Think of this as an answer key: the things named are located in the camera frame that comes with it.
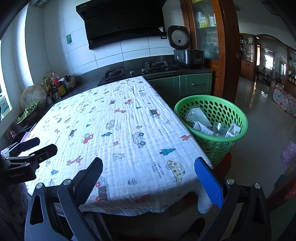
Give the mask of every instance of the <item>range hood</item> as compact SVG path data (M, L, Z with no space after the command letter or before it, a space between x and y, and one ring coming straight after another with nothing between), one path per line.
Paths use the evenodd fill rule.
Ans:
M166 36L166 0L92 0L76 6L85 23L89 49L127 39Z

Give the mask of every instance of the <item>green cabinet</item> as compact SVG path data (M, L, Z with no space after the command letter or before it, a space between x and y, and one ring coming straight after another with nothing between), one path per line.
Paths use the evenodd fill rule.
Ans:
M187 96L211 94L212 74L189 74L148 80L163 100L174 109L177 102Z

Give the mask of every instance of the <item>white tablecloth with cartoon print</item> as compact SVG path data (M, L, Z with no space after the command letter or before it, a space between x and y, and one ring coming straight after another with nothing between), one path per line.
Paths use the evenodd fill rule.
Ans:
M199 195L198 209L211 207L194 172L202 156L192 135L143 77L110 83L55 104L28 139L51 143L56 156L40 164L37 178L27 182L29 194L37 183L59 185L86 169L95 157L103 172L80 210L118 215L164 212L188 192Z

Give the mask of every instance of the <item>green vegetables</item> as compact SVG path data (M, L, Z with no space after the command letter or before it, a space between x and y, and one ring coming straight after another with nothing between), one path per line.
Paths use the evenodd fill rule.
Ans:
M21 122L23 119L25 119L38 106L39 102L40 100L30 104L28 108L25 109L25 112L23 113L23 115L17 118L17 122Z

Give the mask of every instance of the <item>green plastic basket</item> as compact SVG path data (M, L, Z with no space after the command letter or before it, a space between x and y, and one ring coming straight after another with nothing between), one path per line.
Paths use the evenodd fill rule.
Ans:
M237 136L223 138L208 136L194 130L185 123L184 119L187 111L193 106L202 109L211 124L219 122L230 127L233 122L241 128L241 132ZM219 164L232 145L241 139L248 130L248 120L242 110L229 101L215 96L195 95L186 97L176 104L175 113L193 135L214 167Z

